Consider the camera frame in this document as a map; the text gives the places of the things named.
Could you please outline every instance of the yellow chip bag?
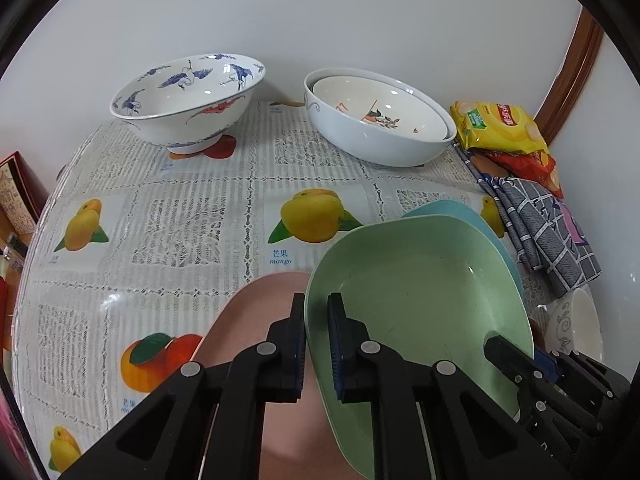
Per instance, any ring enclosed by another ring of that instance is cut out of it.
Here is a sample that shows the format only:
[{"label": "yellow chip bag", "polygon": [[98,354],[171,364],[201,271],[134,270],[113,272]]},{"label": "yellow chip bag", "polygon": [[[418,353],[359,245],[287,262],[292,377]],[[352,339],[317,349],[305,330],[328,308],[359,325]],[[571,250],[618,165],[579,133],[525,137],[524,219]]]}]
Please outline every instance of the yellow chip bag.
[{"label": "yellow chip bag", "polygon": [[466,150],[549,152],[538,126],[520,106],[456,101],[450,111]]}]

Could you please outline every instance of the red bat illustration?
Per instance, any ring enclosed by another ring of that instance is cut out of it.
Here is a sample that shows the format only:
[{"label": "red bat illustration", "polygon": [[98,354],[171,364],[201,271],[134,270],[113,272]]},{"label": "red bat illustration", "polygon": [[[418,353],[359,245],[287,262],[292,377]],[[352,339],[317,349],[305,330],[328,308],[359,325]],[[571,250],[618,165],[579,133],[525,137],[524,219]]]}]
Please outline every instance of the red bat illustration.
[{"label": "red bat illustration", "polygon": [[224,101],[223,103],[217,104],[215,106],[210,106],[209,108],[203,108],[199,112],[194,113],[186,121],[184,121],[184,124],[186,124],[189,121],[191,121],[196,115],[200,115],[200,114],[221,114],[222,112],[224,112],[227,108],[229,108],[233,103],[235,103],[239,99],[246,99],[246,96],[241,95],[241,96],[238,96],[238,97],[234,97],[233,99],[230,99],[229,101]]}]

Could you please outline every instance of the metal screw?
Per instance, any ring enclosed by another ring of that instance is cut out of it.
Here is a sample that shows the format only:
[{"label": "metal screw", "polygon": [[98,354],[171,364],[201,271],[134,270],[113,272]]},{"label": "metal screw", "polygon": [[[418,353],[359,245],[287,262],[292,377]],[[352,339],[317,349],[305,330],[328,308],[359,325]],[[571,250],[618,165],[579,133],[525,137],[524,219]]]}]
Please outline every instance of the metal screw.
[{"label": "metal screw", "polygon": [[451,361],[440,361],[436,364],[436,370],[443,375],[453,375],[456,373],[456,365]]},{"label": "metal screw", "polygon": [[189,361],[180,367],[180,373],[185,377],[193,377],[200,371],[200,365],[196,361]]},{"label": "metal screw", "polygon": [[360,350],[365,354],[377,354],[380,352],[380,345],[375,341],[365,341],[360,345]]},{"label": "metal screw", "polygon": [[263,341],[256,348],[255,351],[260,355],[271,355],[276,351],[277,346],[271,341]]}]

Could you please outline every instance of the white cup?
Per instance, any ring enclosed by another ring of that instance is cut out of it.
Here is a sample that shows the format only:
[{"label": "white cup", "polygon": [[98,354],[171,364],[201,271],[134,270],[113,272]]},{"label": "white cup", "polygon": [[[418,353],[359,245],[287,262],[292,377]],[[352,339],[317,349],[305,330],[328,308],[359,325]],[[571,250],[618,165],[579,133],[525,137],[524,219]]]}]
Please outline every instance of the white cup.
[{"label": "white cup", "polygon": [[568,354],[577,350],[603,362],[602,335],[598,314],[590,296],[576,288],[548,306],[549,323],[545,332],[546,351]]}]

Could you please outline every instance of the gray plaid cloth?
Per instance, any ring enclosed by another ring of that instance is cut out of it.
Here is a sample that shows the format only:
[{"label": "gray plaid cloth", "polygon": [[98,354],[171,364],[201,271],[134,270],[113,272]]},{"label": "gray plaid cloth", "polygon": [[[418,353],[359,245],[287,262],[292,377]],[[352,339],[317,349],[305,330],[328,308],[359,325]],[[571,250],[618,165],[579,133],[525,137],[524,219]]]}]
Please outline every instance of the gray plaid cloth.
[{"label": "gray plaid cloth", "polygon": [[457,142],[454,147],[495,200],[518,259],[527,270],[546,269],[558,298],[601,274],[591,246],[564,203],[537,182],[479,173],[469,160],[471,154]]}]

